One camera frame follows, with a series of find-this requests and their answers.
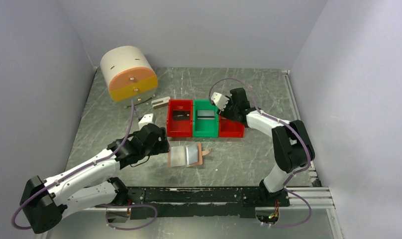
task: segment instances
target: wire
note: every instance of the wire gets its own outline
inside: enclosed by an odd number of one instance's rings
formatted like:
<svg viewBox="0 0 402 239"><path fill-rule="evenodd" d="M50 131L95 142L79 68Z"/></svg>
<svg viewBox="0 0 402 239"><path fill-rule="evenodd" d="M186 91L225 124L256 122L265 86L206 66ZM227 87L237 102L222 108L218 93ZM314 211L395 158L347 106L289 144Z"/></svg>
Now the wire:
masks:
<svg viewBox="0 0 402 239"><path fill-rule="evenodd" d="M104 157L104 158L100 158L100 159L96 160L96 163L100 163L100 162L103 162L103 161L105 161L105 160L107 160L107 159L110 159L110 158L111 158L113 155L115 155L115 154L120 150L120 148L122 148L122 146L125 144L126 140L128 139L129 132L131 131L132 120L133 120L134 112L135 112L135 105L134 105L134 101L133 101L133 100L131 101L131 106L132 106L132 110L131 110L131 116L130 116L130 120L129 120L129 125L128 125L128 128L126 129L125 137L123 138L122 142L119 144L119 146L118 146L111 154L109 154L108 156L106 156L106 157ZM68 179L68 178L74 176L75 174L81 172L82 170L84 170L84 169L86 169L86 168L88 168L88 167L90 167L90 166L92 166L92 165L94 165L94 163L93 163L93 162L89 162L89 163L87 163L87 164L85 164L85 165L83 165L83 166L81 166L81 167L75 169L75 170L72 171L71 173L69 173L69 174L63 176L62 178L59 179L58 182L61 183L61 182L65 181L66 179ZM53 183L51 183L51 184L45 186L44 188L40 189L37 193L33 194L31 197L29 197L27 200L25 200L25 202L23 202L23 203L19 206L19 208L16 209L16 211L13 213L12 218L11 218L11 220L10 220L10 223L12 224L12 226L13 226L14 228L16 228L16 229L19 229L19 230L28 230L28 229L31 229L31 226L23 227L23 226L20 226L20 225L16 224L16 222L15 222L16 217L18 216L19 212L21 212L22 209L24 209L25 206L27 206L32 200L34 200L34 198L36 198L38 195L42 194L43 192L46 192L47 190L51 189L51 188L54 187L55 185L56 185L56 182L53 182Z"/></svg>
<svg viewBox="0 0 402 239"><path fill-rule="evenodd" d="M151 208L151 209L154 210L154 217L153 217L153 219L151 219L151 221L147 222L146 224L144 224L142 226L134 227L134 228L118 228L118 227L113 226L112 224L109 223L108 218L107 218L107 212L106 212L107 226L109 226L109 227L111 227L113 229L116 229L116 230L122 230L122 231L138 230L138 229L144 228L144 227L152 224L156 220L156 218L158 216L157 209L154 206L151 206L151 205L148 205L148 204L130 205L130 206L112 206L112 205L107 205L107 204L101 204L100 206L105 207L105 208Z"/></svg>
<svg viewBox="0 0 402 239"><path fill-rule="evenodd" d="M145 160L144 162L138 163L137 165L131 165L131 167L134 168L134 167L136 167L136 166L139 166L139 165L141 165L141 164L144 164L144 163L146 163L149 159L150 159L150 156L148 156L147 160Z"/></svg>
<svg viewBox="0 0 402 239"><path fill-rule="evenodd" d="M269 119L271 119L271 120L273 120L273 121L275 121L275 122L277 122L277 123L283 124L286 128L288 128L288 129L295 135L295 137L296 137L296 139L299 141L299 143L301 143L302 148L304 149L305 154L306 154L307 163L306 163L305 167L303 167L303 168L301 168L301 169L299 169L299 170L293 172L293 173L286 179L286 181L283 182L283 189L284 189L286 192L288 192L288 193L290 193L290 194L292 194L292 195L298 197L298 198L301 199L303 202L305 202L305 204L308 206L308 210L309 210L308 216L307 216L307 218L305 218L305 219L302 220L301 222L298 222L298 223L295 223L295 224L289 224L289 225L271 225L271 226L272 226L272 227L276 227L276 228L290 228L290 227L296 227L296 226L299 226L299 225L301 225L301 224L304 224L305 222L307 222L307 221L311 218L311 215L312 215L312 208L311 208L311 205L310 205L303 197L301 197L300 195L298 195L298 194L292 192L291 190L287 189L287 188L286 188L286 185L287 185L287 183L289 183L289 181L293 178L293 176L294 176L295 174L300 173L300 172L303 172L303 171L309 169L309 167L311 166L311 155L309 154L309 151L308 151L308 149L307 149L307 147L306 147L305 142L302 140L301 136L299 136L298 132L296 132L296 130L295 130L294 128L292 128L289 124L287 124L286 122L284 122L284 121L282 121L282 120L280 120L280 119L278 119L278 118L276 118L276 117L274 117L274 116L271 116L271 115L265 113L264 111L261 111L260 108L258 108L258 105L257 105L257 102L256 102L255 98L253 97L253 96L254 96L253 90L252 90L250 87L248 87L248 86L247 86L244 82L242 82L241 80L238 80L238 79L236 79L236 78L224 78L224 79L221 79L221 80L217 81L216 83L214 83L214 84L212 85L212 87L210 88L210 91L208 92L208 100L210 100L210 102L211 102L212 104L213 104L213 102L212 102L212 100L211 100L211 92L212 92L214 86L217 85L218 83L222 82L222 81L225 81L225 80L234 80L234 81L238 81L239 83L241 83L241 84L249 91L249 94L252 95L252 101L254 102L254 107L255 107L255 109L257 110L257 112L258 112L260 115L265 116L266 118L269 118Z"/></svg>

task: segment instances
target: robotic arm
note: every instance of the robotic arm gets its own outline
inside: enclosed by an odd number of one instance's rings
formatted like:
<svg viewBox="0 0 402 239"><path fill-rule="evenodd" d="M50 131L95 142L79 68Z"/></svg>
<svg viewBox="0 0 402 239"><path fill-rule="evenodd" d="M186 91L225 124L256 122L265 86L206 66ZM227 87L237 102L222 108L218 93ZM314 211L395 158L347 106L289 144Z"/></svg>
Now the robotic arm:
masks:
<svg viewBox="0 0 402 239"><path fill-rule="evenodd" d="M169 152L166 130L154 124L145 125L129 137L132 139L128 138L114 156L103 162L97 163L96 160L109 156L122 139L115 140L93 158L66 172L45 180L35 176L27 181L21 205L37 191L56 183L56 186L46 190L23 208L36 234L50 230L65 217L85 208L100 204L127 204L127 187L119 178L112 176L146 156ZM73 173L73 176L60 182L64 175Z"/></svg>
<svg viewBox="0 0 402 239"><path fill-rule="evenodd" d="M263 116L262 110L257 111L249 105L246 92L243 88L230 91L230 97L214 92L211 96L212 104L218 108L218 114L229 120L240 122L245 127L254 128L272 137L276 164L270 174L260 182L264 200L272 200L278 196L284 187L286 180L299 168L307 164L306 153L297 142L295 135L280 123ZM306 144L311 160L315 152L302 121L294 120L289 124L301 136Z"/></svg>

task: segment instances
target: gray marble tabletop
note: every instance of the gray marble tabletop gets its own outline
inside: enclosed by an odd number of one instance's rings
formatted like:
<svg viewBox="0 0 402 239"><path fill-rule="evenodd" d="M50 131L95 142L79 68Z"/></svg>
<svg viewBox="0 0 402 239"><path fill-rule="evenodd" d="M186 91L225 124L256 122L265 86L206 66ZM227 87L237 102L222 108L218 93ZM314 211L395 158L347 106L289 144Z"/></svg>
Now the gray marble tabletop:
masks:
<svg viewBox="0 0 402 239"><path fill-rule="evenodd" d="M252 87L259 107L285 120L294 120L293 105L285 79L280 70L232 68L155 68L159 86L156 99L202 100L216 81L237 77ZM236 81L220 82L215 91L229 93L241 87ZM156 124L166 126L167 107L152 109L150 102L136 106L140 116L154 113ZM130 108L117 105L110 98L100 70L97 71L90 95L81 118L77 136L66 169L90 159L109 143L122 138L129 122ZM131 132L138 130L134 118ZM201 142L203 150L211 148L204 164L187 168L169 168L167 154L152 156L138 167L126 167L116 176L127 186L254 186L264 179L275 164L272 140L254 129L246 129L244 138L185 138L170 140L170 145ZM293 178L288 186L310 186L304 171Z"/></svg>

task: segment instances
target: white wall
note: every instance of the white wall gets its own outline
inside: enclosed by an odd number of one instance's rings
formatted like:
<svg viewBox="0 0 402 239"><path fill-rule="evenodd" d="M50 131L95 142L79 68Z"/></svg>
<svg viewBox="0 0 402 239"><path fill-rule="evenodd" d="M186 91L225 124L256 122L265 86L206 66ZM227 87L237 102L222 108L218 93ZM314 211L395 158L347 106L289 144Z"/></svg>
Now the white wall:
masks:
<svg viewBox="0 0 402 239"><path fill-rule="evenodd" d="M61 0L95 65L139 47L151 65L289 69L327 0Z"/></svg>
<svg viewBox="0 0 402 239"><path fill-rule="evenodd" d="M34 238L10 217L29 178L65 169L93 74L57 1L0 1L0 238Z"/></svg>
<svg viewBox="0 0 402 239"><path fill-rule="evenodd" d="M402 238L402 0L329 0L290 78L346 238Z"/></svg>

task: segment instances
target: gray wall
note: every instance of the gray wall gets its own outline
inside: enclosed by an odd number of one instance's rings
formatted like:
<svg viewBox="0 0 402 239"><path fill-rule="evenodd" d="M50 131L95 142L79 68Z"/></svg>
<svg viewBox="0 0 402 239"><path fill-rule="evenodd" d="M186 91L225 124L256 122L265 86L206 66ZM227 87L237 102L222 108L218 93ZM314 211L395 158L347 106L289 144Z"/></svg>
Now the gray wall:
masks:
<svg viewBox="0 0 402 239"><path fill-rule="evenodd" d="M93 73L57 1L0 1L0 238L34 237L10 217L30 177L65 169Z"/></svg>
<svg viewBox="0 0 402 239"><path fill-rule="evenodd" d="M329 0L290 78L346 238L402 238L402 0Z"/></svg>
<svg viewBox="0 0 402 239"><path fill-rule="evenodd" d="M139 47L151 65L290 69L327 0L61 0L95 65Z"/></svg>

